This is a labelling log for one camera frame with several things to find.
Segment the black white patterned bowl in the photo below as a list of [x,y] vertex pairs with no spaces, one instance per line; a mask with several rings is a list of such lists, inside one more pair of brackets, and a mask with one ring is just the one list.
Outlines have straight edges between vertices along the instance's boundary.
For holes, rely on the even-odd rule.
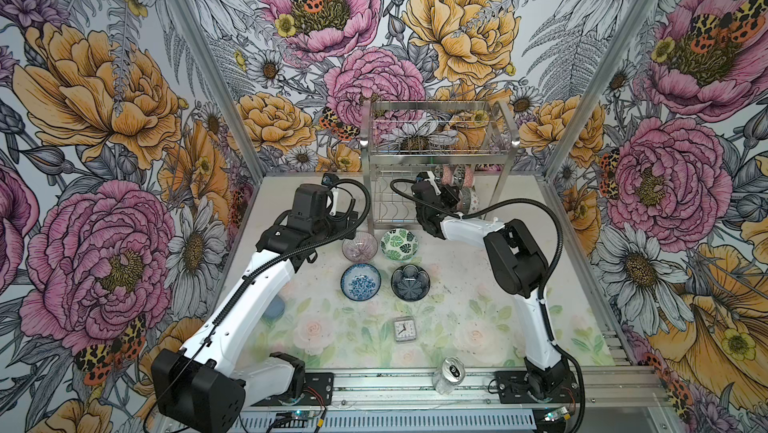
[[474,187],[462,187],[459,193],[457,211],[467,215],[480,209],[479,197]]

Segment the green leaf print bowl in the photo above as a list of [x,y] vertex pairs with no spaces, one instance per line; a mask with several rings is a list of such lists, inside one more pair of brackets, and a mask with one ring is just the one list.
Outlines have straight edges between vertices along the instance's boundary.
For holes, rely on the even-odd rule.
[[380,249],[389,260],[405,262],[418,252],[419,241],[415,234],[407,229],[391,229],[382,236]]

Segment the black white floral bowl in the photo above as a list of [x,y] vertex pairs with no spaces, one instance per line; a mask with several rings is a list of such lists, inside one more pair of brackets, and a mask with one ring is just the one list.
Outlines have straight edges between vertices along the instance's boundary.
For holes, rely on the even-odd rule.
[[474,186],[475,168],[473,165],[459,165],[457,167],[455,178],[459,181],[462,188],[472,188]]

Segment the purple striped bowl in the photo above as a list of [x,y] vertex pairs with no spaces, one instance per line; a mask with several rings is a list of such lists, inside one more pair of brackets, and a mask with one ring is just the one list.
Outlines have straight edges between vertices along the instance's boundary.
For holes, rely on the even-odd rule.
[[379,243],[372,234],[360,231],[354,238],[342,242],[342,254],[352,263],[367,263],[376,256],[378,246]]

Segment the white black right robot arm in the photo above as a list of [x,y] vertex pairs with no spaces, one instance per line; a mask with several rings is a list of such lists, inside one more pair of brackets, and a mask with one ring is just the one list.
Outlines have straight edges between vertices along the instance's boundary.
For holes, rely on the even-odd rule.
[[[454,212],[458,204],[456,189],[442,184],[430,172],[422,172],[410,185],[409,194],[395,182],[393,192],[415,204],[416,219],[422,229],[435,238],[482,247],[487,255],[497,285],[512,296],[525,338],[525,368],[528,394],[546,401],[564,386],[575,364],[559,348],[549,319],[545,290],[563,253],[563,231],[554,211],[529,198],[512,198],[493,204],[473,214]],[[556,247],[547,259],[533,234],[519,218],[503,222],[482,217],[513,205],[541,210],[553,222]]]

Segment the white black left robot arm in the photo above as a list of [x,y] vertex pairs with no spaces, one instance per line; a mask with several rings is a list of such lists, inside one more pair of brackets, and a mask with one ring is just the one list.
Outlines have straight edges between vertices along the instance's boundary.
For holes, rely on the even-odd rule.
[[244,273],[203,325],[176,351],[151,364],[158,414],[183,430],[227,432],[244,408],[266,399],[297,402],[306,388],[305,363],[275,352],[237,369],[246,342],[280,290],[319,248],[355,237],[372,207],[364,184],[327,173],[304,183],[256,244]]

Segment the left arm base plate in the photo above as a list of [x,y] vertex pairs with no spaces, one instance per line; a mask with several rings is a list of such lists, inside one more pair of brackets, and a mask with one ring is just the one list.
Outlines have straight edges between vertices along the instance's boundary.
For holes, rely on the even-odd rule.
[[303,392],[296,398],[287,396],[267,397],[252,407],[295,407],[295,406],[329,406],[332,402],[335,374],[329,372],[310,372],[305,374]]

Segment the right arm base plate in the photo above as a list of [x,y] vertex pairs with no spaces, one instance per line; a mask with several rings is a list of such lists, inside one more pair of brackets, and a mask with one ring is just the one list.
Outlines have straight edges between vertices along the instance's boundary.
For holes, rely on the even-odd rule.
[[582,398],[582,388],[572,373],[560,383],[547,382],[536,373],[500,370],[494,373],[489,387],[494,387],[502,404],[513,403],[568,403]]

